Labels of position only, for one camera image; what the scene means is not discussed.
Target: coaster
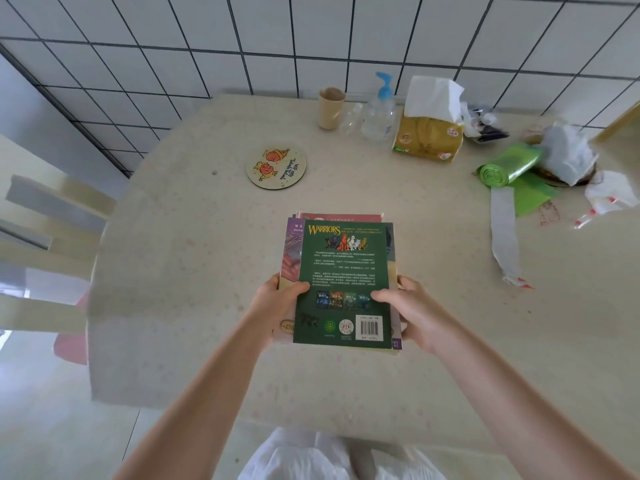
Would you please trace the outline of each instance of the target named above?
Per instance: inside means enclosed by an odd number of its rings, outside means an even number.
[[[292,186],[306,169],[307,153],[290,143],[261,146],[246,161],[249,180],[267,190]]]

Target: beige cup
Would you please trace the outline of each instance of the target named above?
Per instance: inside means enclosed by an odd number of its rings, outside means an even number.
[[[318,100],[320,114],[318,125],[326,130],[338,128],[340,122],[340,112],[344,104],[344,91],[338,88],[324,88],[320,90]]]

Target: blue pump nozzle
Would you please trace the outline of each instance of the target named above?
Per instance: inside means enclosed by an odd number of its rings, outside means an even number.
[[[391,91],[389,84],[391,84],[391,79],[393,79],[393,77],[390,74],[387,74],[386,72],[376,72],[376,75],[380,79],[385,81],[385,85],[382,86],[378,91],[378,99],[382,101],[386,99],[391,99],[394,96],[394,94]]]

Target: beige tabletop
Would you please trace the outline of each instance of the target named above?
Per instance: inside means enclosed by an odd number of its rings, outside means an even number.
[[[326,132],[317,102],[225,95],[148,155],[109,220],[90,296],[93,396],[163,408],[279,270],[297,210],[378,213],[395,224],[400,272],[507,357],[580,427],[638,463],[640,356],[638,211],[581,230],[583,189],[517,220],[524,277],[501,280],[490,247],[490,193],[472,175],[500,148],[465,145],[452,164],[425,161],[359,134]],[[514,134],[535,119],[503,116]],[[244,172],[270,141],[308,154],[290,188],[267,191]],[[616,162],[601,160],[605,168]],[[274,344],[239,417],[388,442],[493,451],[475,412],[437,359]]]

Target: forearm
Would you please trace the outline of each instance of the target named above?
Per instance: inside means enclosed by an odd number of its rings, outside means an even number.
[[[525,480],[636,478],[462,325],[438,336],[435,353]]]
[[[264,338],[240,325],[167,409],[116,480],[210,479],[246,394]]]

